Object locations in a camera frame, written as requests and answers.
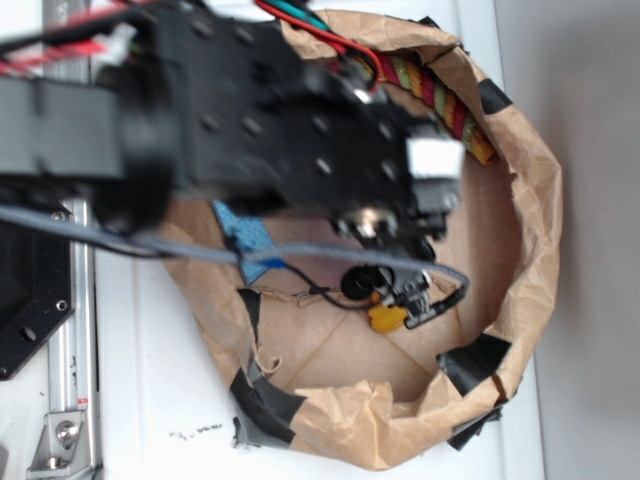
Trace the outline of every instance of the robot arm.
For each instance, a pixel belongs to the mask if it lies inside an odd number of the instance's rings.
[[[0,77],[11,112],[0,118],[1,201],[82,196],[106,229],[132,236],[158,225],[171,198],[216,198],[239,214],[324,216],[366,249],[434,260],[426,236],[446,233],[464,157],[435,120],[390,103],[349,62],[337,74],[303,62],[274,25],[221,18],[196,0],[125,3],[0,45],[11,71],[16,48],[59,52],[121,23],[137,31],[127,59],[94,85]],[[347,296],[375,292],[409,328],[466,289],[431,305],[422,270],[360,268],[345,276]]]

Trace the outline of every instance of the red and yellow braided cable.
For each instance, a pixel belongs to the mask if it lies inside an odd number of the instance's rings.
[[[453,136],[483,165],[497,158],[493,145],[469,109],[430,69],[396,55],[378,55],[378,58],[382,65],[380,81],[410,91],[433,108]],[[369,75],[373,73],[370,68],[366,70]]]

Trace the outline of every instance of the cardboard bottom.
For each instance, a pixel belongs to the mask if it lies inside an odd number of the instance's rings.
[[[521,239],[510,181],[503,163],[482,166],[467,158],[461,208],[449,217],[448,238],[434,248],[440,263],[471,278],[471,287],[457,308],[415,330],[377,333],[365,312],[340,310],[318,295],[305,295],[309,286],[287,271],[272,270],[262,277],[253,285],[263,292],[258,362],[270,382],[289,393],[361,380],[388,382],[395,402],[417,400],[439,371],[436,356],[470,343],[495,321],[513,280]],[[276,243],[345,243],[324,220],[276,218],[265,225]],[[332,289],[352,266],[322,258],[291,263]],[[434,300],[455,288],[447,278],[433,280]]]

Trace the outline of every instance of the blue wire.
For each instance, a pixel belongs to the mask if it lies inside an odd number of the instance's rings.
[[[329,31],[329,27],[326,23],[317,18],[312,17],[307,12],[300,10],[297,7],[294,7],[286,0],[265,0],[267,3],[273,5],[274,7],[282,10],[284,13],[291,15],[292,17],[297,18],[298,20],[302,20],[303,22],[307,22],[313,25],[320,30]]]

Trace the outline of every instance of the black metal bracket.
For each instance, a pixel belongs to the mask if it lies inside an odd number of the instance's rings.
[[[67,221],[68,213],[53,218]],[[70,242],[0,225],[0,381],[10,380],[74,309]]]

